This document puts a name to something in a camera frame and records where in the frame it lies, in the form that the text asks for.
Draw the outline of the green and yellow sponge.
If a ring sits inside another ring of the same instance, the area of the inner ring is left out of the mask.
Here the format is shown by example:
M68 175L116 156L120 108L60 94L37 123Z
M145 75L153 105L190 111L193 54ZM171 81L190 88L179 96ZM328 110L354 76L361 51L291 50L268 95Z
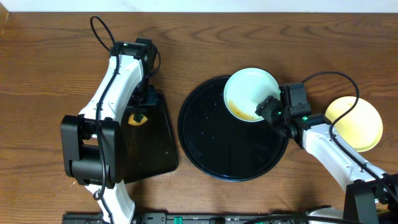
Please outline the green and yellow sponge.
M128 119L128 124L130 124L131 126L140 126L144 124L147 120L147 117L144 116L142 113L133 113Z

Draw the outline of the green plate with stain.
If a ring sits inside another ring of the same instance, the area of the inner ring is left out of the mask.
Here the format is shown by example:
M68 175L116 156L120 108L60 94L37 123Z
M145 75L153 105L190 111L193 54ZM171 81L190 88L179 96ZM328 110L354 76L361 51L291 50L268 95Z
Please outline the green plate with stain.
M268 96L280 99L279 84L266 70L244 68L229 77L223 90L228 111L245 122L258 122L264 118L255 111Z

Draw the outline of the black rectangular tray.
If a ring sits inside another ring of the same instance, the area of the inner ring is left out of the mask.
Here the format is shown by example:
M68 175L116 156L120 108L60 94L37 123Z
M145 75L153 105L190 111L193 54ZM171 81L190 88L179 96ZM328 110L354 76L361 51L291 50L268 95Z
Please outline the black rectangular tray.
M172 172L178 167L176 143L164 97L156 94L155 105L144 109L147 118L144 124L129 124L129 111L122 119L127 150L124 182L127 184Z

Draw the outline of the yellow plate with stain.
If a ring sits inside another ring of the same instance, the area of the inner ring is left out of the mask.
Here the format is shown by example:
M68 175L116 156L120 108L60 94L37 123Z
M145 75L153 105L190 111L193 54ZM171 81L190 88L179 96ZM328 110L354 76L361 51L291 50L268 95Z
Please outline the yellow plate with stain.
M334 121L350 109L355 100L355 96L336 99L326 109L326 117ZM341 118L334 129L357 152L365 152L374 148L381 140L383 124L375 107L360 98L354 109Z

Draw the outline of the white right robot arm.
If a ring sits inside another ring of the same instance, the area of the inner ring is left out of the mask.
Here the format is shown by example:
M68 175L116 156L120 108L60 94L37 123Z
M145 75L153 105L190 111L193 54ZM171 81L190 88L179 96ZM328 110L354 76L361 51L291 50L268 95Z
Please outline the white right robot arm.
M310 104L283 103L269 95L255 113L280 135L316 157L345 191L343 218L360 223L397 223L397 175L374 166L334 126L359 105L359 97L334 121L312 114Z

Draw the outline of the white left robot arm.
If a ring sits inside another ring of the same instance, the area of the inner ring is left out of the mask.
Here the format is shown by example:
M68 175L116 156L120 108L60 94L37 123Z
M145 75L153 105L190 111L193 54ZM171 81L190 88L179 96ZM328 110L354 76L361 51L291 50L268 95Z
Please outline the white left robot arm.
M148 78L160 59L150 39L117 42L96 93L78 115L60 125L65 173L89 190L103 212L103 223L131 223L135 203L124 174L127 150L121 130L126 110L139 111Z

